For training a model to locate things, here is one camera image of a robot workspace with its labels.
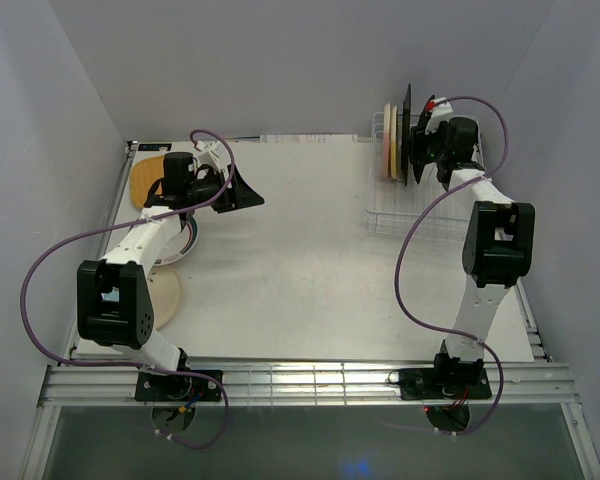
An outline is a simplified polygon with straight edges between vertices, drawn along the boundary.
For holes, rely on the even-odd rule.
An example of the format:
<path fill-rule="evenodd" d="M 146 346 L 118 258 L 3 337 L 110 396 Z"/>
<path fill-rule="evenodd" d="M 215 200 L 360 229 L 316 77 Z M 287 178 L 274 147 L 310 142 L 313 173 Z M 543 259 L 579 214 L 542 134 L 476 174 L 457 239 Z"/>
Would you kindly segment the cream floral square plate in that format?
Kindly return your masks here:
<path fill-rule="evenodd" d="M 402 104 L 400 169 L 404 185 L 408 184 L 410 157 L 410 122 L 411 122 L 411 84 L 408 84 Z"/>

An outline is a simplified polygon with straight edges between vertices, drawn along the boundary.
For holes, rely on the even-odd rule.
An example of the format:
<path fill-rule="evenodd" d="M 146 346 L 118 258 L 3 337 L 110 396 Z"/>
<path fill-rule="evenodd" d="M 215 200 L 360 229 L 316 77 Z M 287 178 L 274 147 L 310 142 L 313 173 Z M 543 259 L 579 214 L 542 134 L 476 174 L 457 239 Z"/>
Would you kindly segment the yellow cream round plate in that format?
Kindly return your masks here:
<path fill-rule="evenodd" d="M 390 126 L 390 177 L 398 178 L 397 166 L 397 107 L 391 105 L 391 126 Z"/>

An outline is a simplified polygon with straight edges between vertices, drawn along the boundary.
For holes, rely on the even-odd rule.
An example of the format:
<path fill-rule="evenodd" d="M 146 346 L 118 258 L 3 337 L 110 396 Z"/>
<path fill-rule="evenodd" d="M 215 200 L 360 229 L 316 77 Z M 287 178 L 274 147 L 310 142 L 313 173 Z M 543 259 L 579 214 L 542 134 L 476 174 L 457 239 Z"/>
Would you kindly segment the black floral square plate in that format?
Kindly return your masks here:
<path fill-rule="evenodd" d="M 427 133 L 426 127 L 431 118 L 430 106 L 434 104 L 434 100 L 435 96 L 432 95 L 423 107 L 417 125 L 411 128 L 410 163 L 417 184 L 421 183 L 425 166 L 433 162 L 429 150 L 435 134 Z"/>

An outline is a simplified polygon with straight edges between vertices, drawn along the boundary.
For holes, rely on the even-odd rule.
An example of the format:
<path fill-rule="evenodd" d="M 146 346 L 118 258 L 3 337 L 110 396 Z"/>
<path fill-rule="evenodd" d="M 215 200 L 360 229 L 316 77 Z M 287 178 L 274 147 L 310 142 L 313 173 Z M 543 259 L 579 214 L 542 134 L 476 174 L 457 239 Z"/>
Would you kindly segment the pink cream round plate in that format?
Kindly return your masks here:
<path fill-rule="evenodd" d="M 382 150 L 380 161 L 380 176 L 390 177 L 390 126 L 391 126 L 391 104 L 386 103 L 383 111 Z"/>

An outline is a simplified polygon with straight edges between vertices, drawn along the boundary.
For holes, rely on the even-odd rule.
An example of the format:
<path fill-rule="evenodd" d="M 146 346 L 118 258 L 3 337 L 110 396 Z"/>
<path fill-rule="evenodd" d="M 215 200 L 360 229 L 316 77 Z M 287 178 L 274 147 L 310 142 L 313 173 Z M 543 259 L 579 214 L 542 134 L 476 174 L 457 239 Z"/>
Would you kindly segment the green rimmed white plate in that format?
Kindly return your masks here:
<path fill-rule="evenodd" d="M 155 266 L 166 266 L 182 260 L 196 245 L 199 227 L 194 217 L 191 217 L 182 231 L 169 241 L 154 262 Z"/>

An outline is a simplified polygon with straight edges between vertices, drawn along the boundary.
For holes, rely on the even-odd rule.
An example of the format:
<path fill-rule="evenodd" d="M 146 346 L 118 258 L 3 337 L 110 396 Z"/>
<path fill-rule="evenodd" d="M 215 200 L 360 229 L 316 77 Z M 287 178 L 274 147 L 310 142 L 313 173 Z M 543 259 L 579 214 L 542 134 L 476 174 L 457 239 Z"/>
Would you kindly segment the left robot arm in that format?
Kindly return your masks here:
<path fill-rule="evenodd" d="M 192 376 L 184 369 L 184 351 L 154 326 L 150 270 L 184 230 L 193 207 L 210 206 L 221 214 L 265 203 L 235 166 L 223 171 L 217 156 L 206 154 L 208 160 L 189 152 L 166 154 L 163 175 L 147 192 L 140 223 L 101 259 L 85 260 L 77 271 L 80 337 L 160 369 L 157 386 L 174 400 L 190 392 Z"/>

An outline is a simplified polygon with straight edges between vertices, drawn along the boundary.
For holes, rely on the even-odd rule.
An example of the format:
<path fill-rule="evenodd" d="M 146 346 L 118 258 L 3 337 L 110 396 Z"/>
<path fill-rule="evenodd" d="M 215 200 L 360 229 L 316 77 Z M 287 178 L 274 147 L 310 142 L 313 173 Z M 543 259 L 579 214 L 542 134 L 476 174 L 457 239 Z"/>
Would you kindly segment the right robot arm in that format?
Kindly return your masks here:
<path fill-rule="evenodd" d="M 451 333 L 431 368 L 405 372 L 405 389 L 416 398 L 468 394 L 486 399 L 491 391 L 484 371 L 483 341 L 497 310 L 531 266 L 535 209 L 511 200 L 484 176 L 478 162 L 476 121 L 452 113 L 421 113 L 410 133 L 409 161 L 415 180 L 425 166 L 460 199 L 469 222 L 462 250 L 466 274 L 463 298 Z"/>

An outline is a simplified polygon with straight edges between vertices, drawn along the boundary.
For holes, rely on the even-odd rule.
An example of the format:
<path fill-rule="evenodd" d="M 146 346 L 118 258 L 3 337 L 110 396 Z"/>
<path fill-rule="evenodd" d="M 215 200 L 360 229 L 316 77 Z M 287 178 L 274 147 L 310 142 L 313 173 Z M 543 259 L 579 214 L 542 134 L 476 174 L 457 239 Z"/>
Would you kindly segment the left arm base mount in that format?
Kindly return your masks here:
<path fill-rule="evenodd" d="M 133 399 L 138 402 L 182 402 L 198 396 L 200 401 L 217 402 L 222 394 L 217 383 L 223 383 L 222 370 L 193 370 L 196 376 L 166 375 L 163 372 L 140 371 Z"/>

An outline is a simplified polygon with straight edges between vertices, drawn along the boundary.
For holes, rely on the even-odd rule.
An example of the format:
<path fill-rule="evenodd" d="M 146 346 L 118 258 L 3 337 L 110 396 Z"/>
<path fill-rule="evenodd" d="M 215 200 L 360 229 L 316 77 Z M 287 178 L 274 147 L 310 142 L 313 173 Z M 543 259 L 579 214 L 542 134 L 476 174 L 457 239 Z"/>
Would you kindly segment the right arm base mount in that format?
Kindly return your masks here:
<path fill-rule="evenodd" d="M 402 400 L 488 400 L 492 391 L 486 370 L 475 377 L 444 378 L 434 368 L 401 368 L 387 377 L 389 385 L 397 386 Z"/>

